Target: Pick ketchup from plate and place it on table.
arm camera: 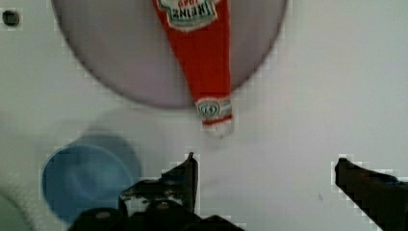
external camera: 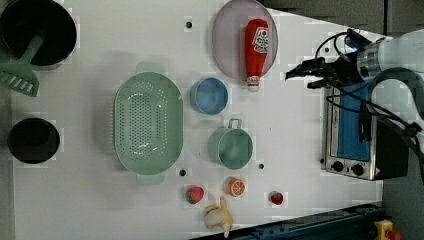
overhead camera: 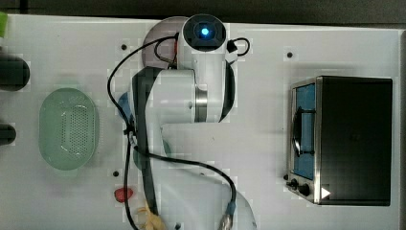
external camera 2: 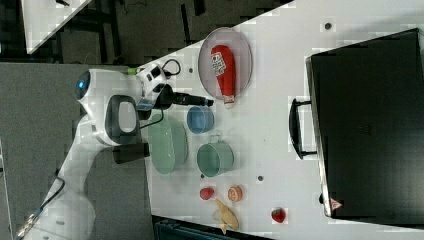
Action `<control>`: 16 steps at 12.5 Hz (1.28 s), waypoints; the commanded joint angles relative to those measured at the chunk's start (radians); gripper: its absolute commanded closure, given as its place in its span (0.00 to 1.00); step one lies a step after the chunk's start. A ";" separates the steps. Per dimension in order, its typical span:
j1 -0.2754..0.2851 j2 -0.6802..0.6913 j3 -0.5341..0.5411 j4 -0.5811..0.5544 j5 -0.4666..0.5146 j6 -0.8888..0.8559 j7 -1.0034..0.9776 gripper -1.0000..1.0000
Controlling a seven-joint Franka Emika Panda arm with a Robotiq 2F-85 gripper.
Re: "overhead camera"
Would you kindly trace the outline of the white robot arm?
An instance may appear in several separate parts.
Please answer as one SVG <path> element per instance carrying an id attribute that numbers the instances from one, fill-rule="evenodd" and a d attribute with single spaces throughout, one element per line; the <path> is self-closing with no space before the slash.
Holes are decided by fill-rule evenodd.
<path id="1" fill-rule="evenodd" d="M 146 230 L 258 230 L 250 204 L 223 171 L 169 150 L 166 125 L 218 124 L 236 96 L 237 49 L 221 20 L 196 14 L 175 32 L 171 67 L 132 79 L 134 160 L 142 172 Z"/>

